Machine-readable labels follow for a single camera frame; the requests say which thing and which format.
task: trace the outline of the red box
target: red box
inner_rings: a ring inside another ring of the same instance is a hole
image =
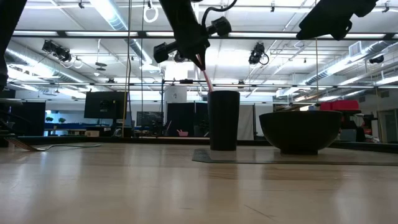
[[[359,103],[356,100],[338,100],[331,102],[332,110],[350,111],[359,110]]]

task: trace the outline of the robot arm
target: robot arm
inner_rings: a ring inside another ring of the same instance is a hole
[[[235,2],[225,9],[211,7],[206,10],[205,15],[210,10],[226,11],[233,7]],[[200,70],[205,70],[206,49],[210,46],[209,36],[215,33],[219,36],[228,35],[232,31],[231,24],[225,17],[221,17],[212,21],[211,26],[206,27],[206,16],[203,16],[202,24],[199,24],[190,0],[160,0],[160,4],[174,31],[175,42],[154,47],[156,62],[164,62],[169,58],[169,53],[178,50],[181,57],[191,60]]]

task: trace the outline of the red object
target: red object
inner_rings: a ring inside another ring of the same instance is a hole
[[[320,110],[356,111],[359,110],[359,103],[356,100],[338,100],[334,102],[326,102],[321,104]]]
[[[331,102],[321,103],[320,110],[332,110]]]
[[[372,129],[364,128],[363,130],[364,130],[365,134],[372,135]]]

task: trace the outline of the black cable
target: black cable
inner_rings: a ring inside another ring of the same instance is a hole
[[[262,62],[259,62],[261,65],[268,65],[268,63],[269,63],[269,57],[268,57],[268,55],[267,54],[264,54],[266,57],[267,57],[267,63],[262,63]]]
[[[232,7],[234,7],[234,5],[236,4],[237,1],[238,0],[234,0],[228,7],[223,8],[223,9],[218,9],[216,7],[208,7],[201,19],[201,26],[206,29],[206,18],[207,18],[207,14],[209,14],[210,11],[225,12],[225,11],[231,9]]]

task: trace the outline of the black panel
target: black panel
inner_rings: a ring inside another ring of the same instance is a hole
[[[86,95],[85,118],[126,119],[125,92],[89,92]]]
[[[167,124],[171,122],[168,136],[178,136],[177,130],[188,131],[188,136],[195,135],[193,125],[195,123],[194,103],[168,103]]]
[[[43,136],[44,133],[44,117],[45,117],[45,103],[22,103],[23,106],[13,106],[11,113],[21,116],[30,121],[30,124],[21,121],[20,119],[11,118],[15,122],[13,129],[26,130],[26,136]]]
[[[15,90],[3,90],[2,92],[0,92],[0,98],[14,99],[15,98]]]

